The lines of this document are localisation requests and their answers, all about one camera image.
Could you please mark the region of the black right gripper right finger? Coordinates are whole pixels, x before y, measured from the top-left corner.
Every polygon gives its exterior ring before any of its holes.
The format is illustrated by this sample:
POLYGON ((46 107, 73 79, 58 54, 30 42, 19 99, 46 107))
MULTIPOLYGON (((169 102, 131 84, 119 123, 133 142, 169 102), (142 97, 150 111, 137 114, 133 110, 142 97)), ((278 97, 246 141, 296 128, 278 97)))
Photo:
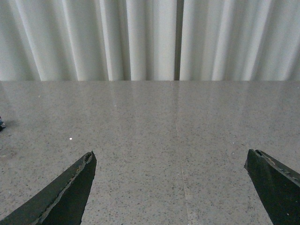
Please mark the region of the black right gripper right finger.
POLYGON ((300 223, 300 174, 261 150, 250 149, 244 168, 274 225, 300 223))

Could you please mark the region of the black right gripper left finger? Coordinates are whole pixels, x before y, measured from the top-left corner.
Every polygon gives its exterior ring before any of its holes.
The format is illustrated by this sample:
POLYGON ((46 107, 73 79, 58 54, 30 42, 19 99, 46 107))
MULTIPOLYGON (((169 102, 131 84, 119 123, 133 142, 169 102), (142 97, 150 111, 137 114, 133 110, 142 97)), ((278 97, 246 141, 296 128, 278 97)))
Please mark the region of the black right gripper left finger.
POLYGON ((97 160, 88 152, 55 180, 0 221, 2 225, 79 225, 95 177, 97 160))

